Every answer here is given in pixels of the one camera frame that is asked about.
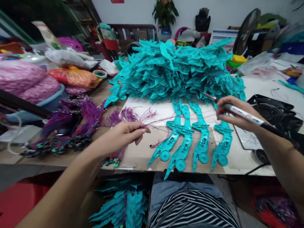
pink yarn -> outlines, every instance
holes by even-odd
[[[0,89],[38,104],[60,90],[60,84],[42,68],[25,61],[0,61]]]
[[[56,81],[56,79],[47,76],[31,88],[18,95],[18,97],[33,104],[38,104],[53,96],[60,90],[60,88],[61,85]]]
[[[66,86],[66,92],[70,95],[75,95],[75,96],[81,95],[89,90],[90,90],[89,88],[81,88],[81,87],[69,86],[69,85]]]

red bag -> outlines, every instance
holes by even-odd
[[[99,80],[97,76],[89,71],[80,70],[75,66],[70,69],[54,69],[48,72],[50,76],[55,78],[59,83],[82,87],[82,88],[95,88]]]

red stool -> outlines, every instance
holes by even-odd
[[[0,227],[17,226],[49,189],[42,185],[18,182],[0,193]]]

red sign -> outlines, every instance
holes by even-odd
[[[111,0],[112,3],[124,3],[124,0]]]

yellow container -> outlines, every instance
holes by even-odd
[[[247,62],[247,59],[244,56],[241,56],[241,55],[234,55],[232,57],[232,61],[234,63],[240,63],[240,64],[242,64],[242,63]]]

